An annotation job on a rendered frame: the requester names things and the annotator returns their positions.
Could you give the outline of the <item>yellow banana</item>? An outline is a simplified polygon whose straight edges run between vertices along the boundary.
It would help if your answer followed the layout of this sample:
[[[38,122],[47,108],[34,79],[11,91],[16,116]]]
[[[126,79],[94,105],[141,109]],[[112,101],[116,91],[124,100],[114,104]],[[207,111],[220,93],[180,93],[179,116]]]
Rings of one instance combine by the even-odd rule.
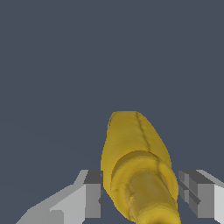
[[[136,224],[181,224],[170,154],[141,113],[111,115],[101,170],[103,187],[125,218]]]

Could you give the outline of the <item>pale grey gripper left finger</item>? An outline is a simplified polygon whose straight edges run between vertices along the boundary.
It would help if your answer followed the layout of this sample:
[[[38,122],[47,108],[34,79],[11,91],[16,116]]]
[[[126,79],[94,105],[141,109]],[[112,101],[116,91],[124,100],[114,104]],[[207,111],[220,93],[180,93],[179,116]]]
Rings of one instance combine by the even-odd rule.
[[[16,224],[83,224],[102,216],[103,172],[81,170],[72,185],[31,207]]]

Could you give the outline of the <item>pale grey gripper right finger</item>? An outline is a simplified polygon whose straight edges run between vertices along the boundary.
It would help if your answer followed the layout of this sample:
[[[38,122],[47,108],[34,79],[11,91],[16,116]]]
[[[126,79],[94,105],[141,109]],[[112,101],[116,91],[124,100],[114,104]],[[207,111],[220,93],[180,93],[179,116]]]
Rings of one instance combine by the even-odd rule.
[[[179,195],[198,218],[224,224],[224,182],[204,170],[178,172]]]

